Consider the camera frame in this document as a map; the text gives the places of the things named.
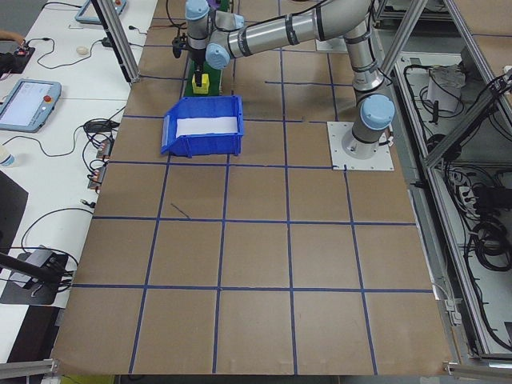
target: person's hand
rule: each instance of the person's hand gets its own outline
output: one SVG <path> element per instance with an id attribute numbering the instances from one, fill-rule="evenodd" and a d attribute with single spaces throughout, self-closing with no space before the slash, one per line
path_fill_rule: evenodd
<path id="1" fill-rule="evenodd" d="M 25 38 L 21 36 L 20 34 L 16 34 L 15 32 L 12 32 L 12 39 L 15 41 L 19 46 L 22 46 L 25 42 Z"/>

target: metal frame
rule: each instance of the metal frame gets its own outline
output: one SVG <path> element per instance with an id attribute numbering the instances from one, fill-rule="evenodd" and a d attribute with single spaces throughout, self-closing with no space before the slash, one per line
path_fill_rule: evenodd
<path id="1" fill-rule="evenodd" d="M 427 3 L 428 0 L 414 1 L 413 5 L 407 10 L 403 17 L 400 27 L 391 43 L 391 48 L 384 57 L 384 62 L 381 65 L 381 71 L 386 74 L 386 76 L 391 74 L 398 55 L 406 46 L 407 40 L 409 40 L 410 34 L 413 33 L 413 29 L 418 23 L 419 17 L 422 15 Z"/>
<path id="2" fill-rule="evenodd" d="M 58 360 L 47 359 L 39 362 L 8 362 L 0 364 L 0 379 L 22 378 L 35 374 L 53 374 L 57 372 Z"/>
<path id="3" fill-rule="evenodd" d="M 106 36 L 112 43 L 115 56 L 121 67 L 125 80 L 133 84 L 140 80 L 137 62 L 130 48 L 130 43 L 122 28 L 121 20 L 115 10 L 112 0 L 91 0 L 98 18 L 105 30 Z"/>
<path id="4" fill-rule="evenodd" d="M 445 364 L 445 370 L 455 378 L 476 378 L 512 382 L 512 370 L 506 368 L 491 368 L 489 366 L 466 366 L 454 362 Z"/>
<path id="5" fill-rule="evenodd" d="M 378 7 L 377 7 L 377 10 L 375 11 L 375 21 L 376 22 L 380 22 L 381 20 L 384 20 L 384 19 L 400 19 L 400 18 L 403 18 L 404 12 L 401 12 L 401 11 L 388 11 L 388 10 L 386 10 L 386 6 L 387 6 L 388 1 L 389 0 L 379 0 L 378 1 Z M 451 17 L 450 17 L 450 15 L 447 12 L 445 14 L 444 13 L 440 13 L 440 14 L 435 14 L 435 13 L 425 14 L 425 13 L 422 13 L 422 15 L 420 17 L 420 20 L 450 21 Z"/>

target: green block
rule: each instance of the green block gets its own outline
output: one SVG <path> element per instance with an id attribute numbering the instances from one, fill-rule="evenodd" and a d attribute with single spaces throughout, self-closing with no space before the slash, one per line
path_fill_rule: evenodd
<path id="1" fill-rule="evenodd" d="M 211 66 L 205 62 L 203 67 L 203 73 L 208 74 L 210 76 L 210 88 L 208 89 L 208 94 L 195 94 L 192 88 L 192 77 L 194 76 L 194 62 L 190 64 L 189 75 L 186 81 L 185 87 L 185 96 L 187 97 L 196 97 L 196 96 L 219 96 L 221 89 L 221 79 L 222 79 L 222 71 L 215 70 Z"/>

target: computer monitor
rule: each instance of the computer monitor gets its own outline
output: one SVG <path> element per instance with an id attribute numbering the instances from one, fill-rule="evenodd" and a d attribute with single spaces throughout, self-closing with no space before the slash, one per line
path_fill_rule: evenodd
<path id="1" fill-rule="evenodd" d="M 28 197 L 20 185 L 0 171 L 0 252 L 8 253 L 12 247 Z"/>

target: robotic arm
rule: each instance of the robotic arm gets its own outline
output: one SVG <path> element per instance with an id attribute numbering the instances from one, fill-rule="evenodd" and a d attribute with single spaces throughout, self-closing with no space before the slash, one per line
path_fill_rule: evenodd
<path id="1" fill-rule="evenodd" d="M 378 93 L 384 77 L 370 49 L 366 18 L 371 3 L 371 0 L 323 0 L 302 12 L 245 26 L 242 16 L 213 10 L 207 0 L 187 0 L 186 43 L 180 48 L 190 51 L 196 65 L 195 81 L 200 82 L 205 61 L 222 70 L 232 58 L 314 38 L 325 41 L 343 36 L 354 71 L 353 87 L 360 111 L 343 145 L 355 158 L 370 158 L 395 112 L 392 101 Z"/>

